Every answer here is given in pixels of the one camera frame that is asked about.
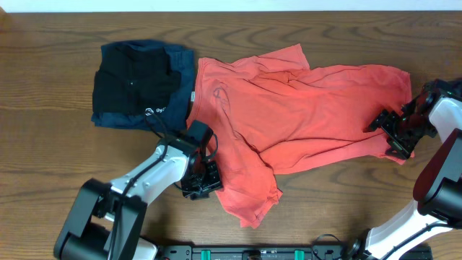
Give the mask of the red t-shirt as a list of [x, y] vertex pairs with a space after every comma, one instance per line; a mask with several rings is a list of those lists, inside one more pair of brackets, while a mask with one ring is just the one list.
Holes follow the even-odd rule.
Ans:
[[282, 197], [276, 177], [356, 157], [385, 157], [368, 125], [411, 100], [411, 77], [367, 64], [311, 68], [300, 45], [225, 63], [200, 58], [190, 121], [209, 125], [221, 173], [217, 197], [244, 228]]

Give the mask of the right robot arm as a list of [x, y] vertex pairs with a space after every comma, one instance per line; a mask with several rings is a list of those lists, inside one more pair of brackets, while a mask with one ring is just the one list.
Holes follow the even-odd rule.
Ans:
[[461, 80], [426, 83], [401, 111], [383, 110], [366, 129], [387, 134], [387, 155], [407, 160], [425, 136], [439, 136], [442, 145], [419, 174], [412, 200], [356, 239], [343, 259], [432, 259], [424, 242], [461, 229]]

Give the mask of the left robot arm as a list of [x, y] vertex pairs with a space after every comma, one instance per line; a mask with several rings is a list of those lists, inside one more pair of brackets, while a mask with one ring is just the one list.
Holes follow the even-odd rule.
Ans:
[[148, 206], [169, 186], [185, 198], [205, 199], [222, 188], [215, 154], [216, 135], [194, 121], [183, 137], [165, 136], [142, 164], [109, 183], [94, 178], [79, 190], [56, 240], [57, 259], [155, 259], [158, 247], [143, 239]]

